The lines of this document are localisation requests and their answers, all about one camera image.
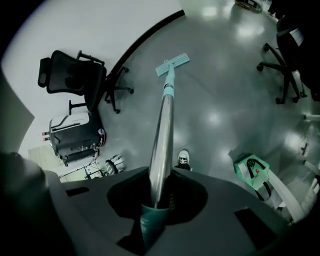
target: black office chair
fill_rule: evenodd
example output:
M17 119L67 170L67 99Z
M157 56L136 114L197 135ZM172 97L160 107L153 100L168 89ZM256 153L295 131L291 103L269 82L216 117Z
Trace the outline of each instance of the black office chair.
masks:
M284 104L286 101L286 96L289 89L289 83L292 84L292 87L296 93L296 97L293 98L293 102L297 103L299 98L307 97L304 91L299 94L299 90L295 81L295 78L292 74L293 71L296 71L299 66L298 62L298 51L299 46L297 45L294 38L291 36L290 32L295 28L290 27L290 25L286 22L286 17L279 19L276 24L276 42L278 44L278 49L281 52L283 59L279 56L279 54L268 44L266 43L263 46L263 50L265 52L271 51L273 55L278 60L279 64L270 63L270 62L260 62L256 67L260 72L264 70L264 67L268 67L274 70L281 71L284 75L284 84L283 84L283 96L282 98L276 98L275 102L277 104Z
M104 65L103 61L83 54L81 50L76 59L56 50L52 53L51 58L41 59L38 85L43 88L46 87L49 94L84 95L85 103L71 104L71 100L69 101L69 115L71 115L73 108L83 106L86 106L90 112L96 111L105 91L107 96L110 96L113 110L119 114L120 110L116 109L114 91L128 90L133 94L134 90L129 87L115 86L115 84L122 71L127 73L129 69L122 67L114 76L114 83L108 85L106 83L107 69Z

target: wheel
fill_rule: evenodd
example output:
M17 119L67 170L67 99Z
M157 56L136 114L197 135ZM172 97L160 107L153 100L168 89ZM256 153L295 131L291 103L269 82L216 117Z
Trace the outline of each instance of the wheel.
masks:
M303 91L300 91L300 97L305 98L305 97L307 97L307 95Z
M275 99L275 103L279 104L283 104L282 100L280 98L276 98Z
M269 47L266 46L266 45L264 45L264 46L263 46L263 50L264 50L264 52L266 53L267 51L269 51Z
M261 72L262 70L264 70L264 66L258 65L258 66L256 66L256 69Z

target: polished concrete floor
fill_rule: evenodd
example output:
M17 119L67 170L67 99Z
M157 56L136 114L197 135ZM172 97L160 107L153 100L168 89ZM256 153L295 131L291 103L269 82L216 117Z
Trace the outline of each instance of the polished concrete floor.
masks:
M155 68L187 53L190 62L175 69L173 164L179 151L188 149L194 172L247 188L234 174L233 159L253 153L301 202L314 174L302 165L300 147L306 141L320 145L319 126L303 121L303 113L320 113L320 104L310 96L294 104L290 88L286 104L276 105L282 74L257 71L262 60L277 62L262 51L266 42L277 47L276 23L233 0L181 0L181 6L186 16L156 32L126 62L130 72L119 84L135 92L116 93L121 113L101 101L107 133L101 158L121 154L127 170L149 165L165 81ZM311 161L319 156L309 155Z

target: metal pole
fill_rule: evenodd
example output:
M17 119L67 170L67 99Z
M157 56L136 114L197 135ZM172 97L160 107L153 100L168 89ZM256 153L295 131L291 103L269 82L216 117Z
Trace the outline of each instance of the metal pole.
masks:
M158 208L164 185L170 175L174 139L174 96L165 94L156 128L152 157L149 168L151 206Z

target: shoe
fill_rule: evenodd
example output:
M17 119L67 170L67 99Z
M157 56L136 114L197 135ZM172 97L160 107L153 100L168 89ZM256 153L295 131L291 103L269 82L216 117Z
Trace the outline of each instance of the shoe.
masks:
M178 155L178 164L179 165L189 165L190 157L188 151L181 150Z

